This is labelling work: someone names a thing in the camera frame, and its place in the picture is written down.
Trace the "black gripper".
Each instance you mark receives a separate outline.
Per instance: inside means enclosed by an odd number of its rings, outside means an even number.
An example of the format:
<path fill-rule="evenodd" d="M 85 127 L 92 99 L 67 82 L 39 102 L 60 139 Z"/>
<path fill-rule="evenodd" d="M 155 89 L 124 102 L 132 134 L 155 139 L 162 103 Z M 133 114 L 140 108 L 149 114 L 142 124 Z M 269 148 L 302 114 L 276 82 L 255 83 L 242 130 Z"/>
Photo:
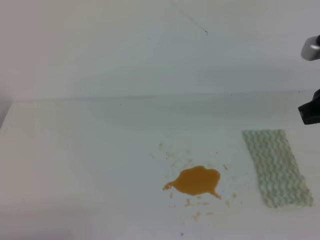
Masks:
<path fill-rule="evenodd" d="M 301 119 L 305 125 L 320 123 L 320 89 L 318 89 L 310 102 L 298 107 Z"/>

